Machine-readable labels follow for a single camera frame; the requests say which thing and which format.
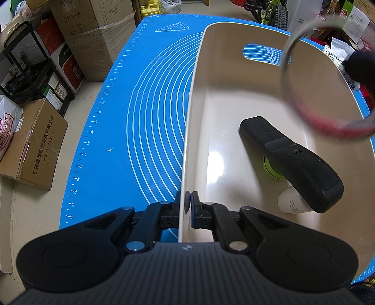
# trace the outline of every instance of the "blue mat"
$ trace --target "blue mat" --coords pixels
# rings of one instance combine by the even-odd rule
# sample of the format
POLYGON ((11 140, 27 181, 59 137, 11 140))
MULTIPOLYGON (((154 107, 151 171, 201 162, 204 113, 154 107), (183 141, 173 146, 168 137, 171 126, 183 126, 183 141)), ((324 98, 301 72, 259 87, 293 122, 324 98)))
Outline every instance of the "blue mat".
MULTIPOLYGON (((65 189, 60 229, 121 206, 144 210, 152 202, 174 200, 181 186, 195 58, 204 29, 221 21, 260 26, 224 17, 154 15, 137 27, 86 121, 65 189)), ((250 44, 244 55, 278 64, 281 51, 250 44)), ((361 93, 355 96, 367 115, 361 93)), ((163 240, 176 241, 177 231, 165 231, 163 240)))

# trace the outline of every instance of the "beige plastic bin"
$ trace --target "beige plastic bin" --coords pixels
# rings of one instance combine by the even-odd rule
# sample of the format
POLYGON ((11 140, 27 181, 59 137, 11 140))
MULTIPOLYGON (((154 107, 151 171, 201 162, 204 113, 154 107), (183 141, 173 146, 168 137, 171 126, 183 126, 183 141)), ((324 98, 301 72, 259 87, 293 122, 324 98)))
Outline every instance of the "beige plastic bin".
MULTIPOLYGON (((215 23, 206 28, 190 91, 181 194, 196 190, 202 202, 222 203, 234 211, 250 205, 338 237, 356 251, 359 275, 375 253, 372 144, 369 139, 339 142, 309 130, 281 99, 280 67, 243 55, 247 44, 282 49, 287 38, 275 30, 237 23, 215 23), (337 172, 345 190, 334 207, 324 214, 295 215, 279 210, 278 196, 290 184, 269 178, 261 153, 239 136, 241 121, 254 116, 263 116, 337 172)), ((336 118, 362 117, 339 70, 319 49, 300 41, 290 65, 296 91, 316 110, 336 118)), ((190 220, 191 213, 185 214, 181 205, 180 242, 212 240, 209 231, 191 229, 190 220)))

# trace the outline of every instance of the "clear plastic bag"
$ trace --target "clear plastic bag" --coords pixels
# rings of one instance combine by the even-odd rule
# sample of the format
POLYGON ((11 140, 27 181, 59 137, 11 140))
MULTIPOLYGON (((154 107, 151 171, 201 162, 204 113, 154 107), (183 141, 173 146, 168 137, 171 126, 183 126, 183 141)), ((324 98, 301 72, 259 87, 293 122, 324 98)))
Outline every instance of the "clear plastic bag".
POLYGON ((0 95, 0 160, 16 132, 23 110, 5 95, 0 95))
POLYGON ((160 8, 164 14, 178 14, 181 11, 181 0, 161 0, 160 8))

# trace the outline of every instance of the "yellow plastic jug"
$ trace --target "yellow plastic jug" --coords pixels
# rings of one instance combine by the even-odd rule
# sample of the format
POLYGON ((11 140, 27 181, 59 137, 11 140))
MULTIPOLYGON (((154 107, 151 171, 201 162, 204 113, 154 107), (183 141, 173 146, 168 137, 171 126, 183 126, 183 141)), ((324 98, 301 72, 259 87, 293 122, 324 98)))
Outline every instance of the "yellow plastic jug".
POLYGON ((161 13, 162 12, 160 10, 160 7, 159 7, 158 3, 149 3, 148 5, 142 5, 141 6, 142 18, 145 18, 149 15, 155 15, 155 14, 161 14, 161 13))

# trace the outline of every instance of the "green tape roll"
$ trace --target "green tape roll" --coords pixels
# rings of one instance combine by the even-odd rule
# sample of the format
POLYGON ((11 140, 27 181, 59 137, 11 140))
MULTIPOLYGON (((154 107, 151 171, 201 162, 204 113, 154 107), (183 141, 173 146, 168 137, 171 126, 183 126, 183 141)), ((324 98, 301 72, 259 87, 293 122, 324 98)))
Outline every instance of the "green tape roll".
POLYGON ((282 174, 280 174, 276 169, 272 168, 270 161, 265 156, 263 156, 262 163, 263 163, 263 169, 269 177, 275 180, 285 179, 285 177, 282 174))

